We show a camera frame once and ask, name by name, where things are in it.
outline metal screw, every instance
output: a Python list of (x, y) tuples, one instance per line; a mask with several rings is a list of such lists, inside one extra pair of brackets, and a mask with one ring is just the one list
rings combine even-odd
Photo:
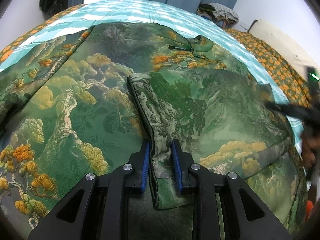
[(86, 178), (87, 180), (93, 180), (94, 177), (95, 177), (95, 175), (94, 175), (93, 173), (88, 173), (88, 174), (85, 176), (85, 178)]
[(125, 165), (122, 166), (122, 168), (125, 170), (125, 171), (129, 171), (132, 169), (132, 165), (130, 163), (127, 163)]
[(200, 169), (200, 165), (198, 163), (193, 163), (193, 164), (191, 164), (191, 169), (199, 170)]
[(229, 172), (228, 173), (228, 176), (229, 176), (229, 178), (230, 179), (236, 179), (236, 178), (238, 178), (238, 175), (235, 173), (235, 172)]

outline bedspread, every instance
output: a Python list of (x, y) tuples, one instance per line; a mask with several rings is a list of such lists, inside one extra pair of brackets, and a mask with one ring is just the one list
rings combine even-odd
[(52, 16), (50, 19), (46, 20), (44, 23), (36, 26), (32, 30), (26, 32), (25, 34), (21, 35), (20, 37), (16, 38), (13, 42), (11, 42), (8, 46), (6, 46), (1, 52), (0, 52), (0, 70), (1, 70), (1, 64), (4, 62), (14, 50), (21, 45), (23, 42), (25, 42), (29, 37), (37, 33), (39, 30), (42, 30), (44, 27), (48, 26), (49, 24), (55, 22), (56, 20), (60, 19), (62, 16), (67, 15), (68, 13), (77, 10), (84, 6), (84, 4), (72, 6), (60, 13), (57, 13), (56, 15)]
[(239, 41), (251, 52), (265, 68), (275, 83), (287, 96), (291, 104), (310, 106), (310, 94), (307, 82), (295, 69), (266, 42), (250, 33), (227, 29), (227, 33)]

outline teal striped sheet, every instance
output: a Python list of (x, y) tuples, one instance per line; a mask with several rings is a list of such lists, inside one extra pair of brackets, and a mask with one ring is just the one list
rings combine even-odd
[[(287, 97), (272, 80), (267, 71), (237, 40), (214, 23), (181, 9), (153, 1), (144, 0), (101, 0), (85, 5), (54, 23), (22, 43), (8, 58), (1, 68), (18, 62), (32, 47), (62, 35), (79, 32), (105, 22), (145, 22), (168, 26), (186, 38), (203, 35), (230, 51), (238, 60), (248, 67), (259, 83), (270, 84), (277, 103), (288, 103)], [(300, 141), (302, 124), (299, 120), (289, 118), (295, 134), (295, 141)]]

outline orange tree foliage print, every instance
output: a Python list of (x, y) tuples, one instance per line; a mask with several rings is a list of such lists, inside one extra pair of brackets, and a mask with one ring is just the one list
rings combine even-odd
[(31, 228), (48, 212), (46, 206), (35, 197), (59, 199), (55, 180), (45, 173), (39, 173), (34, 161), (35, 152), (28, 143), (44, 142), (42, 125), (40, 119), (26, 119), (13, 134), (10, 144), (0, 153), (0, 200), (3, 195), (10, 195), (11, 190), (17, 188), (21, 200), (15, 202), (15, 207), (29, 217)]
[(2, 62), (4, 62), (10, 55), (11, 53), (19, 46), (21, 45), (26, 39), (28, 39), (30, 36), (33, 34), (37, 33), (38, 31), (42, 30), (44, 27), (48, 26), (49, 24), (53, 23), (54, 21), (58, 20), (64, 15), (67, 15), (68, 13), (75, 11), (79, 8), (84, 6), (84, 4), (79, 4), (73, 7), (70, 7), (60, 13), (57, 13), (56, 15), (52, 16), (49, 20), (46, 20), (44, 23), (38, 25), (34, 29), (26, 32), (25, 34), (21, 35), (18, 37), (16, 40), (11, 42), (7, 47), (5, 47), (2, 51), (0, 51), (0, 65)]
[(250, 33), (234, 29), (227, 29), (226, 32), (256, 57), (291, 104), (309, 107), (311, 97), (306, 81), (277, 51)]

